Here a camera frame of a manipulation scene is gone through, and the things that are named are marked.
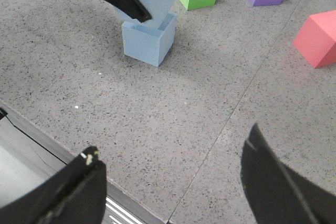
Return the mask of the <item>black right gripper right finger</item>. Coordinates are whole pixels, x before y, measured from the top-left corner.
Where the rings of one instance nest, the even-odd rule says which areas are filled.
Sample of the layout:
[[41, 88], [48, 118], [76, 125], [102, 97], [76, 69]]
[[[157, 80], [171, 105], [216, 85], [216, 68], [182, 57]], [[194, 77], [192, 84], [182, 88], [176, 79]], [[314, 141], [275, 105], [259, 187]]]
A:
[[281, 162], [257, 124], [244, 141], [240, 178], [257, 223], [335, 223], [335, 195]]

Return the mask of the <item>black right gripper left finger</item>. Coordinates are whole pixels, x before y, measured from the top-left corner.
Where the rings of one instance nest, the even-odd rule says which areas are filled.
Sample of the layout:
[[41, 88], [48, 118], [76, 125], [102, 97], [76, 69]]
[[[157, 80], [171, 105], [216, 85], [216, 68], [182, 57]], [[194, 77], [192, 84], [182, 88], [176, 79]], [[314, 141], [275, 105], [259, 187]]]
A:
[[1, 223], [102, 223], [106, 165], [89, 146], [40, 186], [1, 208]]

